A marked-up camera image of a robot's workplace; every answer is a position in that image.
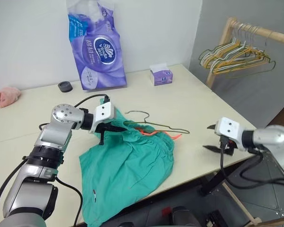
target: white table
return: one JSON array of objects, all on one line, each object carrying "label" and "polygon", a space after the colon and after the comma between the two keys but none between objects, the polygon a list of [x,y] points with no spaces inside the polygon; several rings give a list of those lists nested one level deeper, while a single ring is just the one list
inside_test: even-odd
[{"label": "white table", "polygon": [[[199,81],[182,65],[170,67],[173,83],[153,86],[149,71],[128,73],[126,88],[109,89],[101,92],[84,92],[80,82],[72,82],[69,93],[59,91],[57,85],[23,90],[20,99],[11,106],[0,109],[0,186],[8,174],[28,155],[39,134],[38,125],[49,122],[52,108],[61,103],[74,105],[92,94],[106,93],[121,112],[143,110],[150,113],[152,122],[189,130],[189,135],[175,141],[174,169],[166,181],[149,196],[158,194],[220,168],[220,155],[208,151],[203,145],[217,145],[219,138],[207,126],[214,124],[222,116],[231,118],[253,129],[254,126],[232,109],[206,85]],[[99,104],[94,98],[82,107],[91,112]],[[128,119],[140,121],[144,115],[133,113]],[[59,170],[59,178],[81,189],[79,156],[98,144],[98,138],[86,131],[73,131],[73,137],[65,152],[64,164]],[[251,154],[235,151],[232,157],[225,156],[224,165],[238,163]],[[0,220],[2,205],[11,186],[8,184],[0,200]],[[53,215],[46,221],[48,227],[70,226],[73,224],[79,206],[79,197],[71,189],[59,187],[58,199]]]}]

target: small tissue box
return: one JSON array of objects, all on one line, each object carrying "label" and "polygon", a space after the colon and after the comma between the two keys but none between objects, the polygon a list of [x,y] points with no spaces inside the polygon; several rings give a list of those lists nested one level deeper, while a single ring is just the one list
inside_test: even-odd
[{"label": "small tissue box", "polygon": [[154,86],[172,83],[172,72],[166,63],[151,65],[151,81]]}]

